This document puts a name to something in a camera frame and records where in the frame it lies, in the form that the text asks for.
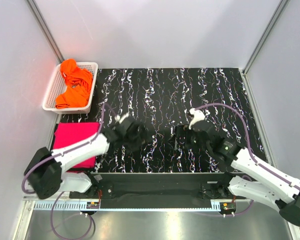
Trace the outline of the magenta pink t shirt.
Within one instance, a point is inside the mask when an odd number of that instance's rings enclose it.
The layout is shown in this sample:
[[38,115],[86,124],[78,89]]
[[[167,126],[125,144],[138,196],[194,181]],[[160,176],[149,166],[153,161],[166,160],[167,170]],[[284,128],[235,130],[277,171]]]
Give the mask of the magenta pink t shirt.
[[[98,122],[74,122],[74,123],[59,123],[55,130],[57,136],[54,137],[52,144],[53,149],[67,147],[82,141],[99,130],[100,124]],[[95,169],[96,157],[91,157],[77,165],[73,166],[70,170],[86,170],[93,171]]]

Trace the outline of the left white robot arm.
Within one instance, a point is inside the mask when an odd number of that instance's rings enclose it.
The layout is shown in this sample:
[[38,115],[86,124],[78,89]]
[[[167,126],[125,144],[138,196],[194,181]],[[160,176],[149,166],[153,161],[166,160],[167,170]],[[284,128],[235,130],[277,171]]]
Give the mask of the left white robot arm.
[[125,147],[130,152],[138,151],[147,140],[145,125],[126,113],[84,140],[52,151],[46,147],[38,149],[24,171],[23,182],[28,182],[32,189],[23,187],[22,190],[28,195],[35,194],[40,200],[61,192],[96,198],[100,191],[98,180],[88,172],[69,170],[87,159],[107,154],[111,149]]

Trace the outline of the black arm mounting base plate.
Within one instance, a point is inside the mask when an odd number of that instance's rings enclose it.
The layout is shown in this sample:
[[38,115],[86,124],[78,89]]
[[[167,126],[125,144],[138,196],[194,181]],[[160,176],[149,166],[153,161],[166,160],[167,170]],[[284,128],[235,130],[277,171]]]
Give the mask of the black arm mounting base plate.
[[191,196],[230,199],[233,173],[95,173],[103,199],[121,196]]

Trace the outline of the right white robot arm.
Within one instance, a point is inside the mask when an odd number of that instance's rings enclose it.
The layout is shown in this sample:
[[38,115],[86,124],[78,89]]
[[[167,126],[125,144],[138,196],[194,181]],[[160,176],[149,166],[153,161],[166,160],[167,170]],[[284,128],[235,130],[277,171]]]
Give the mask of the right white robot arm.
[[219,133],[205,114],[196,108],[189,111],[188,125],[175,127],[175,142],[180,148],[200,150],[216,161],[224,163],[253,178],[226,173],[218,182],[217,192],[222,198],[231,195],[244,197],[266,205],[287,222],[300,227],[300,179],[292,177],[255,156],[247,145]]

